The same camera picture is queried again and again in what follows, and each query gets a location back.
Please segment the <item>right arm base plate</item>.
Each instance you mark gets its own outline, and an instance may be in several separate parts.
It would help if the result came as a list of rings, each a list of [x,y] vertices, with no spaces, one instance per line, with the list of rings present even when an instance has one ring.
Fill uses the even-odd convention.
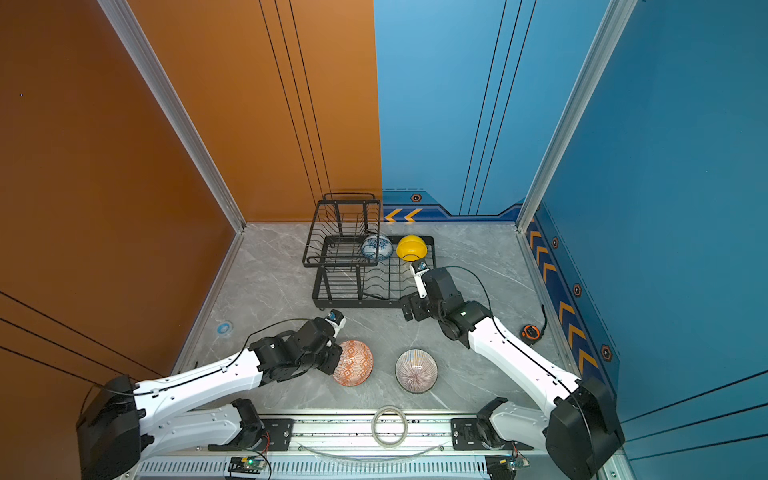
[[[490,427],[476,417],[457,417],[450,420],[452,448],[455,451],[503,450],[532,451],[522,442],[502,440]]]

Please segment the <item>orange patterned bowl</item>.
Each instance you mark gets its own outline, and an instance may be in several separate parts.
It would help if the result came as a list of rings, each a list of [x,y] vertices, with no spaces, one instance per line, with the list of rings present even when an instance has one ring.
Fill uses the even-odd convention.
[[[359,340],[344,341],[341,347],[342,354],[332,378],[344,387],[359,386],[373,371],[373,353],[367,344]]]

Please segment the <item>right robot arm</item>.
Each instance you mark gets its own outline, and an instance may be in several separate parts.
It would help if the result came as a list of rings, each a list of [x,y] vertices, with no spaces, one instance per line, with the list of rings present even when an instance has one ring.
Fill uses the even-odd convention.
[[[512,408],[497,397],[476,415],[480,442],[493,450],[520,444],[545,450],[570,479],[592,479],[623,446],[611,390],[551,363],[507,330],[489,306],[466,301],[447,268],[410,264],[416,292],[401,299],[406,320],[437,321],[443,334],[489,360],[534,401]]]

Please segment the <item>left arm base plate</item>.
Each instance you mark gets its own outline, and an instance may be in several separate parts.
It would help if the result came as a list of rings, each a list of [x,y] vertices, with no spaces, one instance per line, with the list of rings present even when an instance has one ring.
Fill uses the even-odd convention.
[[[209,444],[209,451],[257,451],[261,453],[286,452],[289,450],[294,429],[291,418],[267,418],[262,426],[243,429],[233,440],[224,445]]]

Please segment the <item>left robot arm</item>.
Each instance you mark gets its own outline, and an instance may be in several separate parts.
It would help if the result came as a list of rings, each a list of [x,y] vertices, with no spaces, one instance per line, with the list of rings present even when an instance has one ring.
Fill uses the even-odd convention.
[[[232,419],[219,418],[205,405],[312,369],[333,374],[345,323],[332,310],[296,331],[248,340],[238,353],[187,372],[142,382],[126,375],[110,380],[76,422],[82,478],[114,479],[151,456],[199,443],[250,447],[260,438],[260,421],[249,401],[229,404]]]

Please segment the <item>blue floral bowl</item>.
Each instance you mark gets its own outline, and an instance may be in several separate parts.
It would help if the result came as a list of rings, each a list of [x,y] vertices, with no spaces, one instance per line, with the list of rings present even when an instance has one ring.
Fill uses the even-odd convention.
[[[367,260],[381,262],[392,256],[394,247],[387,236],[382,234],[372,234],[363,240],[360,252]]]

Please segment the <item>yellow bowl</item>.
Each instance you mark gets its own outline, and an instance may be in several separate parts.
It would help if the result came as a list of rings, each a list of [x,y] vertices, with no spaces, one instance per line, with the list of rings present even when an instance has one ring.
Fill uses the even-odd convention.
[[[398,242],[396,254],[403,261],[413,262],[424,259],[428,254],[428,247],[421,237],[407,235]]]

